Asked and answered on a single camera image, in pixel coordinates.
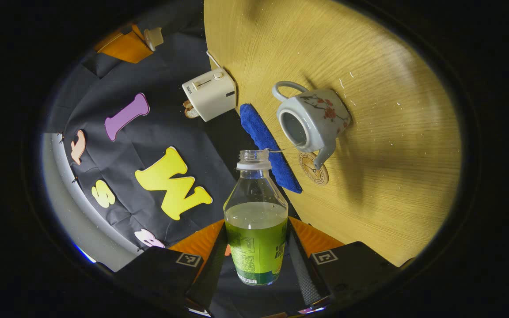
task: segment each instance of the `green liquid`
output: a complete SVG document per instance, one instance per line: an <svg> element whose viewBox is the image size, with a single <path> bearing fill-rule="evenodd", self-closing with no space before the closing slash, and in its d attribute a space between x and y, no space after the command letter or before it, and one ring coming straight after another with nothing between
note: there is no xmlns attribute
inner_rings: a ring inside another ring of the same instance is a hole
<svg viewBox="0 0 509 318"><path fill-rule="evenodd" d="M242 282L272 284L284 258L285 208L267 202L235 205L225 213L233 263Z"/></svg>

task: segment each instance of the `cork coaster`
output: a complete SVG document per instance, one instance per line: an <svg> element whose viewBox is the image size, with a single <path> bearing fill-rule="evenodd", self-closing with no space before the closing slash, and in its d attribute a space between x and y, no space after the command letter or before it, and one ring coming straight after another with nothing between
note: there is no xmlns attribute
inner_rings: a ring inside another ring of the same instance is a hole
<svg viewBox="0 0 509 318"><path fill-rule="evenodd" d="M316 155L313 152L301 152L297 159L305 174L315 183L320 186L327 185L329 182L329 173L325 165L321 165L321 169L317 170L313 166L313 160Z"/></svg>

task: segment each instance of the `blue towel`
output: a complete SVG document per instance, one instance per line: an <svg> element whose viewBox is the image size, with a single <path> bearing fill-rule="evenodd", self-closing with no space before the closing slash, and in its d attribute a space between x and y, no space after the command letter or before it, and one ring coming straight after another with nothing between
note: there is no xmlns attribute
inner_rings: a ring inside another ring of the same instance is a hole
<svg viewBox="0 0 509 318"><path fill-rule="evenodd" d="M259 149L278 149L276 140L272 137L268 127L251 104L246 103L241 105L240 112L241 125L249 133ZM269 159L270 163L272 163L272 173L278 185L292 192L301 193L301 186L284 159L284 155L281 152L271 152Z"/></svg>

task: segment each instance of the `green label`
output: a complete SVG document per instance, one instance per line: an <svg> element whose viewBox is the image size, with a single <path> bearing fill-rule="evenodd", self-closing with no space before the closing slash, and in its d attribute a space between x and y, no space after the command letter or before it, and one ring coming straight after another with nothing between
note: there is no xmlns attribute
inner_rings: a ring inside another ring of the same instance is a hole
<svg viewBox="0 0 509 318"><path fill-rule="evenodd" d="M286 226L286 220L257 230L225 223L233 262L243 282L268 284L278 278L284 258Z"/></svg>

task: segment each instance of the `wooden tabletop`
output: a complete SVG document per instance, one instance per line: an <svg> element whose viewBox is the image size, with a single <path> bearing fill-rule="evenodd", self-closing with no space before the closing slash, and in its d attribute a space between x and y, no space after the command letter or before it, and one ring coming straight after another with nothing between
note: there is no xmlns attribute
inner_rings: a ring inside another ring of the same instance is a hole
<svg viewBox="0 0 509 318"><path fill-rule="evenodd" d="M398 266L415 257L450 211L461 168L451 99L422 57L333 1L205 0L204 21L210 53L237 82L238 104L252 103L279 147L291 143L275 115L277 81L333 89L353 117L325 162L327 185L305 175L297 150L284 152L303 188L285 190L301 220Z"/></svg>

